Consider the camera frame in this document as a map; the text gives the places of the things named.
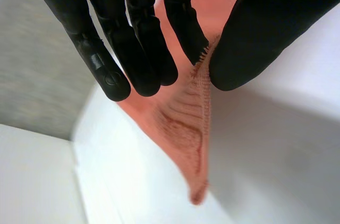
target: gray wall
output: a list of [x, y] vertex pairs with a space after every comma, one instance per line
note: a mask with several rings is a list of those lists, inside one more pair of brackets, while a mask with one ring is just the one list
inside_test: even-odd
[[93, 83], [43, 0], [0, 0], [0, 124], [68, 139]]

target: black finger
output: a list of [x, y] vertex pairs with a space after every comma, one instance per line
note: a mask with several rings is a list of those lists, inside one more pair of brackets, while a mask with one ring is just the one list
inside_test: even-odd
[[267, 68], [340, 0], [237, 0], [210, 60], [211, 82], [228, 91]]
[[106, 38], [136, 91], [152, 96], [160, 81], [129, 25], [124, 0], [91, 0]]
[[164, 0], [164, 3], [169, 22], [184, 53], [191, 63], [195, 64], [209, 42], [198, 24], [191, 0]]
[[178, 77], [175, 62], [166, 46], [155, 16], [155, 0], [126, 0], [136, 35], [162, 85], [173, 84]]
[[130, 84], [99, 38], [87, 1], [44, 1], [64, 26], [106, 96], [113, 101], [127, 98], [131, 91]]

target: pink cloth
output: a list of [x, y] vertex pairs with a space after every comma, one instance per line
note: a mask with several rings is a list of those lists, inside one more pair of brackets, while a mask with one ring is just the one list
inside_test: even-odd
[[[215, 42], [236, 0], [193, 0], [198, 21], [210, 42]], [[190, 187], [190, 200], [202, 202], [207, 189], [208, 137], [210, 126], [211, 50], [202, 62], [192, 67], [171, 28], [163, 2], [156, 15], [179, 72], [177, 82], [162, 87], [153, 97], [144, 98], [132, 91], [120, 106], [140, 128], [177, 164]]]

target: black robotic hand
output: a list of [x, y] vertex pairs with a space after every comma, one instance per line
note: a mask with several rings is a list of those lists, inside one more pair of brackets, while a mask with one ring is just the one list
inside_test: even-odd
[[[77, 51], [106, 96], [127, 98], [130, 84], [99, 38], [87, 0], [44, 0], [64, 26]], [[176, 65], [155, 17], [155, 0], [126, 0], [132, 27], [125, 15], [125, 0], [90, 0], [108, 42], [126, 75], [142, 96], [152, 96], [161, 85], [173, 84]], [[191, 0], [164, 0], [168, 19], [178, 40], [195, 63], [208, 46]]]
[[210, 60], [211, 82], [224, 91], [249, 82], [339, 2], [237, 0]]

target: knit fabric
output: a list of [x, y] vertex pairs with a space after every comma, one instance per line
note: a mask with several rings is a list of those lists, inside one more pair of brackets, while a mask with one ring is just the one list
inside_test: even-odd
[[156, 15], [179, 76], [175, 84], [144, 98], [134, 90], [120, 102], [140, 128], [176, 163], [190, 188], [193, 204], [203, 201], [208, 187], [210, 126], [209, 60], [236, 0], [193, 0], [199, 23], [212, 46], [193, 67], [184, 55], [165, 13], [163, 2]]

